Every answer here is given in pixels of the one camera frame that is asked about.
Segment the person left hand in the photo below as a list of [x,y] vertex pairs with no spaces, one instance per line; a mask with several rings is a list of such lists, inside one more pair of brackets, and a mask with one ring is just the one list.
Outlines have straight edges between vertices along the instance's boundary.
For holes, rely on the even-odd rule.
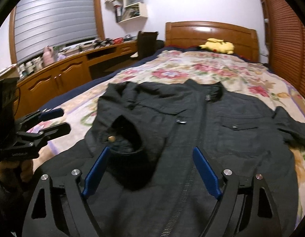
[[35,170],[55,154],[49,147],[44,147],[36,159],[21,162],[0,162],[0,184],[5,188],[29,182]]

